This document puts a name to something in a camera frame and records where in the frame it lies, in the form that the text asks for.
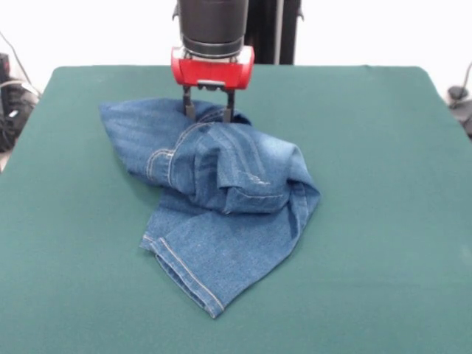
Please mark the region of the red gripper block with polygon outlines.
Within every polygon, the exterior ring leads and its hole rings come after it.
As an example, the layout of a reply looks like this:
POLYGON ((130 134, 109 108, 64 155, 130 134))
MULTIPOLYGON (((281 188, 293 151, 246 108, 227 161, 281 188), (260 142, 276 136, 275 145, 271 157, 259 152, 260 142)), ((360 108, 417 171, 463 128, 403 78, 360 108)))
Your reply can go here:
POLYGON ((254 50, 243 46, 235 57, 209 59, 191 55, 184 47, 173 47, 171 69, 177 84, 183 86, 184 113, 195 118, 191 99, 191 87, 215 86, 223 88, 227 103, 223 113, 224 122, 232 122, 235 112, 235 90, 247 88, 254 66, 254 50))

